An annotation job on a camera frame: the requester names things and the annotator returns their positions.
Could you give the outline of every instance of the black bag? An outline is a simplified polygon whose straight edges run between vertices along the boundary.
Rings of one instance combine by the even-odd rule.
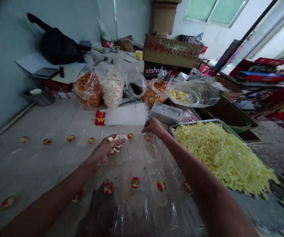
[[[64,35],[58,28],[52,28],[31,13],[27,13],[31,23],[37,23],[45,30],[40,41],[40,51],[52,64],[69,64],[84,61],[82,50],[90,51],[91,48],[79,45],[71,38]]]

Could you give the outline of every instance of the plastic bag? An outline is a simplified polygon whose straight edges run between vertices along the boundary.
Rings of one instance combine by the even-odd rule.
[[[127,78],[117,60],[114,64],[101,62],[94,67],[102,85],[102,97],[107,107],[118,107],[123,97],[123,88]]]
[[[73,84],[73,90],[78,95],[85,109],[98,108],[102,103],[102,89],[98,77],[92,73],[93,60],[79,72],[78,79]]]
[[[104,39],[105,41],[111,41],[111,37],[108,34],[105,26],[103,25],[103,23],[102,23],[102,21],[100,20],[99,17],[97,17],[97,22],[98,22],[98,25],[99,25],[101,38]]]
[[[147,83],[147,90],[143,96],[143,101],[151,108],[155,102],[164,103],[168,99],[168,84],[176,75],[175,71],[162,70],[157,78],[153,78]]]
[[[142,98],[146,92],[146,87],[146,79],[139,72],[138,68],[128,71],[128,77],[124,86],[125,98]]]
[[[219,99],[220,85],[207,76],[170,86],[168,94],[172,102],[188,107],[204,108],[215,105]]]

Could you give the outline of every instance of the cardboard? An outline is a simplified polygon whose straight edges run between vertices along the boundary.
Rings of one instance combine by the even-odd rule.
[[[231,103],[244,94],[243,91],[233,82],[220,77],[214,77],[214,79],[230,90],[229,92],[220,91],[220,94],[224,95],[225,98]]]
[[[256,136],[251,130],[242,132],[238,134],[246,143],[254,143],[254,142],[260,142],[260,139],[258,136]]]
[[[221,97],[216,105],[195,108],[203,120],[220,119],[237,134],[258,127],[258,124],[240,108]]]
[[[193,68],[201,50],[202,46],[197,44],[146,34],[143,60],[170,66]]]
[[[179,4],[182,2],[182,0],[154,0],[153,1],[154,3],[176,3],[176,4]]]
[[[115,46],[119,46],[121,50],[127,52],[134,52],[132,35],[123,37],[114,42]]]
[[[172,34],[177,4],[155,3],[153,17],[153,33]]]
[[[143,75],[146,78],[146,80],[152,80],[153,78],[157,78],[158,73],[160,73],[162,70],[170,71],[174,68],[175,68],[174,66],[169,66],[165,64],[144,62]],[[186,68],[186,67],[176,67],[176,68],[178,73],[183,72],[189,75],[189,73],[191,72],[191,68]]]

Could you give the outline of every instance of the yellow puffed snack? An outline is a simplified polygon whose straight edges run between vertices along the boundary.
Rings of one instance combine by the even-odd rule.
[[[267,200],[264,192],[271,193],[269,180],[279,183],[273,169],[267,169],[246,143],[227,133],[220,123],[180,125],[173,131],[178,142],[232,190]]]

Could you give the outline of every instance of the tiled floor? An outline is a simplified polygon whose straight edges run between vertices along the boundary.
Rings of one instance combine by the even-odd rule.
[[[272,121],[257,120],[258,127],[252,132],[260,142],[251,147],[269,164],[284,174],[284,129]]]

